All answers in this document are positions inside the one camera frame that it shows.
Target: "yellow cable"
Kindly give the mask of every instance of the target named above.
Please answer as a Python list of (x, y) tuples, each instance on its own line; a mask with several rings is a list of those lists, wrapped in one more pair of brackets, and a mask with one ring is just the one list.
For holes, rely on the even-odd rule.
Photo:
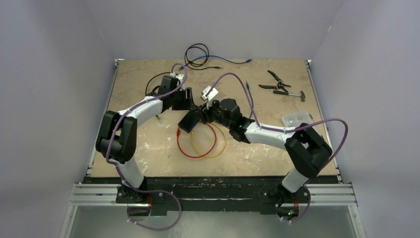
[[(206, 157), (206, 158), (214, 158), (214, 157), (219, 156), (219, 155), (220, 155), (220, 154), (224, 151), (224, 149), (226, 148), (226, 144), (227, 144), (226, 135), (223, 133), (223, 131), (222, 131), (222, 129), (220, 128), (220, 126), (216, 125), (215, 123), (212, 123), (212, 124), (213, 124), (214, 126), (216, 126), (216, 127), (217, 127), (217, 129), (219, 129), (219, 131), (222, 133), (222, 135), (223, 135), (223, 137), (224, 137), (224, 146), (223, 146), (222, 150), (220, 150), (220, 152), (219, 152), (218, 154), (213, 155), (213, 156), (204, 156), (204, 157)], [(193, 146), (194, 151), (195, 151), (197, 154), (199, 154), (200, 156), (202, 156), (202, 154), (198, 152), (198, 150), (197, 150), (197, 148), (196, 148), (196, 146), (195, 146), (195, 144), (194, 144), (194, 131), (191, 131), (191, 136), (190, 136), (190, 138), (191, 138), (191, 145)]]

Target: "black cable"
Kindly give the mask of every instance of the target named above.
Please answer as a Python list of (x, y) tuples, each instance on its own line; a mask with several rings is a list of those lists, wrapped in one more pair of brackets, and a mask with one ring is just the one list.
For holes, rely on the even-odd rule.
[[(190, 60), (188, 58), (188, 51), (190, 49), (199, 49), (202, 52), (204, 52), (204, 55), (205, 55), (204, 61), (202, 63), (196, 63), (196, 62), (194, 62), (194, 60)], [(192, 70), (204, 70), (204, 69), (207, 69), (207, 68), (221, 68), (219, 66), (209, 66), (209, 67), (205, 67), (205, 68), (199, 68), (199, 67), (203, 66), (205, 63), (207, 63), (208, 60), (209, 60), (209, 49), (205, 44), (202, 44), (202, 43), (197, 43), (197, 44), (191, 45), (190, 47), (188, 47), (187, 51), (185, 51), (185, 54), (184, 54), (185, 65)]]
[(153, 78), (151, 78), (151, 79), (147, 82), (147, 84), (146, 84), (145, 96), (147, 96), (147, 88), (149, 87), (150, 82), (151, 82), (154, 78), (156, 78), (156, 77), (158, 77), (158, 76), (160, 76), (160, 75), (162, 75), (162, 74), (169, 74), (169, 73), (170, 73), (170, 72), (163, 72), (163, 73), (160, 73), (160, 74), (158, 74), (158, 75), (153, 76)]

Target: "small tool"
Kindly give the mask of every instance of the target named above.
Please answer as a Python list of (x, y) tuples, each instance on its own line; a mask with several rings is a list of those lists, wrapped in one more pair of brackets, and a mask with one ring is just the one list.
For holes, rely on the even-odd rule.
[(273, 90), (273, 93), (274, 94), (281, 94), (281, 95), (296, 96), (296, 97), (300, 97), (302, 102), (305, 101), (305, 94), (303, 93), (303, 91), (301, 91), (300, 95), (296, 94), (296, 93), (282, 92), (282, 91), (277, 91), (277, 90)]
[(271, 70), (267, 70), (267, 72), (269, 72), (275, 80), (277, 80), (277, 85), (261, 85), (259, 84), (258, 86), (260, 88), (263, 89), (283, 89), (285, 92), (288, 92), (287, 89), (285, 89), (284, 87), (291, 87), (290, 85), (284, 84), (283, 80), (281, 80), (273, 71)]

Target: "white connector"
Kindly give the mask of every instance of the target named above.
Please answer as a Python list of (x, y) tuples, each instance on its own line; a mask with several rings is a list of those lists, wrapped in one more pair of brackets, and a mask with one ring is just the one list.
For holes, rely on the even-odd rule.
[[(177, 78), (179, 80), (179, 83), (182, 83), (182, 81), (184, 81), (184, 75), (183, 74), (177, 74), (176, 76), (173, 76), (171, 74), (171, 76)], [(183, 84), (179, 90), (186, 90), (186, 89), (187, 89), (187, 87), (185, 87), (185, 84)]]
[(206, 94), (209, 92), (210, 89), (211, 89), (211, 86), (207, 86), (207, 88), (205, 88), (203, 92), (201, 93), (201, 99), (203, 101), (207, 101), (206, 103), (207, 108), (210, 108), (213, 105), (213, 101), (217, 100), (217, 95), (219, 94), (217, 89), (213, 88), (210, 91), (210, 93), (206, 96)]

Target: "blue cable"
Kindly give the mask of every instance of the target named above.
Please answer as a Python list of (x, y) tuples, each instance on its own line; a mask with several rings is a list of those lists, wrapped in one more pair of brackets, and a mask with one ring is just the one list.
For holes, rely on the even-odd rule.
[(252, 99), (252, 94), (251, 94), (251, 90), (249, 89), (249, 84), (248, 84), (248, 82), (247, 82), (247, 89), (248, 89), (248, 93), (249, 93), (250, 98), (251, 98), (252, 109), (254, 109), (254, 100)]
[[(206, 56), (200, 56), (200, 57), (198, 57), (198, 58), (193, 59), (191, 62), (194, 62), (194, 61), (196, 61), (196, 60), (199, 60), (199, 59), (201, 59), (201, 58), (205, 58), (205, 57), (206, 57)], [(234, 64), (249, 63), (249, 62), (251, 62), (251, 61), (252, 61), (252, 59), (247, 59), (247, 60), (246, 60), (246, 61), (244, 61), (244, 62), (233, 62), (233, 61), (230, 61), (230, 60), (225, 59), (225, 58), (220, 57), (220, 56), (209, 55), (209, 57), (219, 58), (219, 59), (221, 59), (221, 60), (227, 61), (227, 62), (229, 62), (229, 63), (234, 63)], [(181, 66), (178, 70), (183, 70), (183, 69), (184, 69), (184, 67), (185, 67), (185, 66), (187, 66), (188, 64), (189, 64), (189, 63), (187, 63), (187, 64), (186, 64), (186, 65), (184, 65), (184, 66)]]

